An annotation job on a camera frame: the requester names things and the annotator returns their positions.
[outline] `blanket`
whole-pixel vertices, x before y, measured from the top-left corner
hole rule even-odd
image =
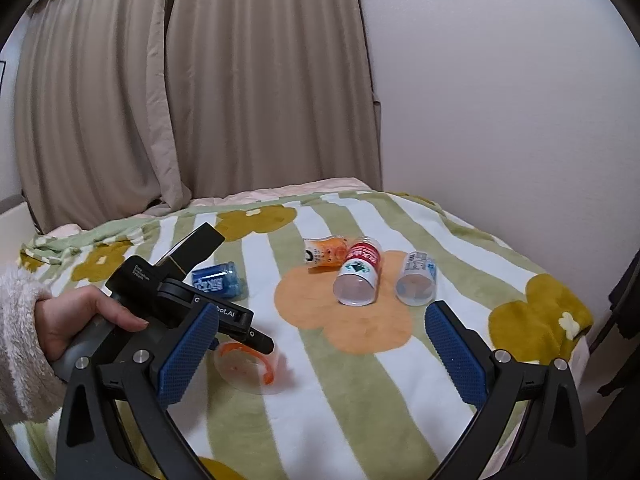
[[[226,242],[198,267],[233,261],[246,282],[238,303],[272,336],[280,357],[277,393],[234,389],[203,359],[170,415],[219,480],[425,479],[474,415],[424,331],[425,307],[393,293],[402,258],[428,252],[437,296],[492,348],[548,364],[569,360],[592,323],[588,309],[503,241],[427,200],[384,192],[316,193],[243,206],[192,206],[159,219],[108,222],[68,238],[36,237],[23,266],[54,294],[92,283],[104,289],[132,254],[158,261],[204,222]],[[303,239],[375,238],[383,250],[376,303],[335,301],[335,273],[303,267]],[[522,415],[519,405],[503,441]],[[124,425],[144,469],[160,472],[126,403]],[[13,428],[20,450],[54,475],[59,414]]]

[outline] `sleeve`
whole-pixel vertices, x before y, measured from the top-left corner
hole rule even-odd
[[[45,422],[62,405],[65,386],[49,366],[33,322],[49,289],[25,269],[0,269],[0,415],[5,424]]]

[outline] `hand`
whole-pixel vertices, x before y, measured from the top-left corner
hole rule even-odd
[[[73,337],[96,314],[128,332],[139,332],[148,326],[148,321],[134,316],[93,285],[75,288],[57,298],[37,301],[34,324],[47,361],[60,359]]]

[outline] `clear plastic cup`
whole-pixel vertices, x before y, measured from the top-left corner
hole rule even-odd
[[[431,303],[436,297],[436,265],[427,253],[414,251],[404,258],[396,282],[398,300],[409,306]]]
[[[220,376],[242,392],[268,395],[278,392],[277,346],[268,354],[261,354],[236,341],[220,343],[213,354],[213,362]]]

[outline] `red label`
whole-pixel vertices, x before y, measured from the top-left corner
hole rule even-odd
[[[347,254],[347,261],[359,258],[365,260],[371,266],[376,269],[376,272],[380,272],[380,252],[371,244],[366,242],[358,242]]]

